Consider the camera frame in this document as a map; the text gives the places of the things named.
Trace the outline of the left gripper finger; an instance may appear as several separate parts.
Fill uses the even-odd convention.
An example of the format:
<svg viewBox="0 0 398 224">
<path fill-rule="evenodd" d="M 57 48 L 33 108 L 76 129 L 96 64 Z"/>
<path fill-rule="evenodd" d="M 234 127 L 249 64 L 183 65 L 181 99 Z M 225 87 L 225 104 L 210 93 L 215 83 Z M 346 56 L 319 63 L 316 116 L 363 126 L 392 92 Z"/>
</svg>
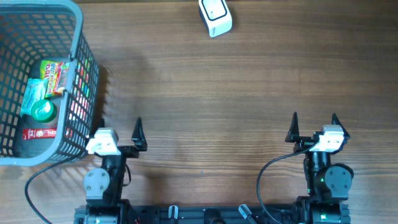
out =
<svg viewBox="0 0 398 224">
<path fill-rule="evenodd" d="M 136 120 L 136 124 L 131 136 L 131 140 L 134 143 L 134 147 L 138 151 L 147 151 L 147 141 L 144 134 L 142 119 L 138 117 Z"/>
<path fill-rule="evenodd" d="M 104 128 L 105 127 L 105 123 L 104 123 L 104 119 L 101 118 L 94 126 L 93 129 L 91 130 L 90 133 L 90 137 L 93 137 L 95 135 L 95 133 L 97 132 L 97 130 L 99 130 L 99 128 Z"/>
</svg>

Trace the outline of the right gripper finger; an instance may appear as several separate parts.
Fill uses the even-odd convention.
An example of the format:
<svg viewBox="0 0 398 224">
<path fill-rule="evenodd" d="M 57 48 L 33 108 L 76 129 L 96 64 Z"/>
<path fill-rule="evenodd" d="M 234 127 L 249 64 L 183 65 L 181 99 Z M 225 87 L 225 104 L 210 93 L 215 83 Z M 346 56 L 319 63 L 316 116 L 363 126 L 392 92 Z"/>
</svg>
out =
<svg viewBox="0 0 398 224">
<path fill-rule="evenodd" d="M 350 139 L 350 138 L 351 138 L 350 134 L 347 132 L 347 130 L 345 129 L 345 127 L 342 125 L 342 123 L 341 123 L 340 120 L 338 119 L 338 116 L 337 116 L 336 113 L 333 113 L 333 114 L 332 114 L 331 123 L 334 124 L 334 125 L 338 125 L 338 126 L 340 126 L 340 127 L 342 128 L 342 130 L 343 130 L 343 136 L 344 136 L 345 139 Z"/>
<path fill-rule="evenodd" d="M 299 141 L 300 141 L 300 132 L 299 132 L 298 114 L 297 112 L 294 112 L 290 128 L 285 137 L 285 142 L 299 142 Z"/>
</svg>

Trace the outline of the red Nescafe coffee stick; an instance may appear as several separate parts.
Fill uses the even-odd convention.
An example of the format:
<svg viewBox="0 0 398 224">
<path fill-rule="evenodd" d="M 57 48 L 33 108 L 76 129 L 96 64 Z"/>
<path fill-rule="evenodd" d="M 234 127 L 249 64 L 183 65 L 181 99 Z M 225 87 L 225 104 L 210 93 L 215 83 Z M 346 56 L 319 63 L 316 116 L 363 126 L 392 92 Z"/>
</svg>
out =
<svg viewBox="0 0 398 224">
<path fill-rule="evenodd" d="M 56 133 L 56 128 L 23 129 L 22 139 L 31 140 L 55 138 Z"/>
</svg>

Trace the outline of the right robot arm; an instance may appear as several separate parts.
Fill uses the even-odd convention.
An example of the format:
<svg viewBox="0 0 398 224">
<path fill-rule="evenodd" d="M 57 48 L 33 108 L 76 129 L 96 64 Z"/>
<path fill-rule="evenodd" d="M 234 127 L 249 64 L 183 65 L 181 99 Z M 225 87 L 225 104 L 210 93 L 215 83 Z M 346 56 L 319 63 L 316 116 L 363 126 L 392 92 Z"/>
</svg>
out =
<svg viewBox="0 0 398 224">
<path fill-rule="evenodd" d="M 342 151 L 350 135 L 336 114 L 312 136 L 301 136 L 298 115 L 294 113 L 285 142 L 293 142 L 294 152 L 305 154 L 303 171 L 308 196 L 299 196 L 292 205 L 294 223 L 349 224 L 348 200 L 354 172 L 349 166 L 331 162 Z"/>
</svg>

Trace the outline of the light blue tissue pack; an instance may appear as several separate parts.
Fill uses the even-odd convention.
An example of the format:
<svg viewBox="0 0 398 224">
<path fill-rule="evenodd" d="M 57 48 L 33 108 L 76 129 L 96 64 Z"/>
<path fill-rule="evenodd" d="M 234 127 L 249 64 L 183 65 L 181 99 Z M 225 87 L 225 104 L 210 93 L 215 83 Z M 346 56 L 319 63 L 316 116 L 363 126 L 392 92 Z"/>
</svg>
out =
<svg viewBox="0 0 398 224">
<path fill-rule="evenodd" d="M 25 92 L 22 99 L 20 116 L 31 115 L 33 105 L 45 98 L 45 92 L 47 89 L 47 79 L 33 79 L 29 78 Z"/>
</svg>

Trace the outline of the green lid white jar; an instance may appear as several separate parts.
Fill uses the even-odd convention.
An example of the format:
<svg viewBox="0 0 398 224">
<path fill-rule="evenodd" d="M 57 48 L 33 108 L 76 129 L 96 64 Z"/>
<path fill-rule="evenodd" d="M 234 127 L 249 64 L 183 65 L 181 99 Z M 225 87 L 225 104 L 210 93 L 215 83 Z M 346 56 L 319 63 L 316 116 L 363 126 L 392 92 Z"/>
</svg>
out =
<svg viewBox="0 0 398 224">
<path fill-rule="evenodd" d="M 56 126 L 58 107 L 50 100 L 39 100 L 32 106 L 31 115 L 34 120 L 47 126 Z"/>
</svg>

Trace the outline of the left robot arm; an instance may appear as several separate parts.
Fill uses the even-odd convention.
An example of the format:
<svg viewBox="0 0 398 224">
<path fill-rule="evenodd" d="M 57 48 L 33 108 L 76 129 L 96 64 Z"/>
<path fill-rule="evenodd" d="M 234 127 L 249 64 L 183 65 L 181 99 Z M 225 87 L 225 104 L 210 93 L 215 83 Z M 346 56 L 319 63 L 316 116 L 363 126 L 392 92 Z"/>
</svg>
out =
<svg viewBox="0 0 398 224">
<path fill-rule="evenodd" d="M 86 192 L 86 207 L 76 209 L 74 222 L 81 224 L 122 224 L 140 223 L 128 199 L 122 199 L 124 175 L 131 178 L 127 165 L 129 158 L 138 158 L 147 150 L 147 141 L 142 127 L 142 119 L 137 118 L 132 132 L 130 146 L 119 146 L 115 129 L 100 126 L 90 136 L 86 150 L 102 159 L 101 166 L 90 170 L 83 179 Z"/>
</svg>

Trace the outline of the Haribo gummy candy bag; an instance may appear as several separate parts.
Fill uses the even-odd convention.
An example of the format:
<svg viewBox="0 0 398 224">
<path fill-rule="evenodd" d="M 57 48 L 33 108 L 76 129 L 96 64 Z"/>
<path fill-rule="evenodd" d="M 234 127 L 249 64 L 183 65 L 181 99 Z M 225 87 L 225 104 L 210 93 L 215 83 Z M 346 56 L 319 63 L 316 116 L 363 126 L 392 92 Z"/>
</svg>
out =
<svg viewBox="0 0 398 224">
<path fill-rule="evenodd" d="M 40 79 L 47 80 L 46 98 L 62 95 L 67 84 L 69 62 L 43 60 L 40 64 Z"/>
</svg>

